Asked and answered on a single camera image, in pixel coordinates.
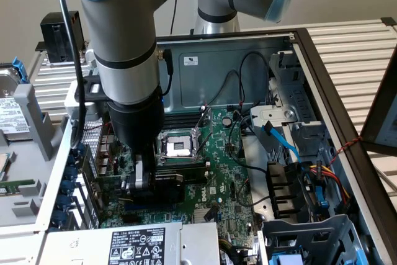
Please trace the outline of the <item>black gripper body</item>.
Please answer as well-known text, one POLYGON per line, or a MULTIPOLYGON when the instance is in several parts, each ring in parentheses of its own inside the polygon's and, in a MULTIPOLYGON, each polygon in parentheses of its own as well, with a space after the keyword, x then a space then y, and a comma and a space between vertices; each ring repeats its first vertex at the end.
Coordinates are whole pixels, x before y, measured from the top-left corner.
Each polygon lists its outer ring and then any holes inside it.
POLYGON ((153 172, 156 167, 154 139, 164 125, 161 88, 157 87, 149 98, 137 104, 108 102, 107 105, 117 138, 130 147, 133 159, 141 156, 144 172, 153 172))

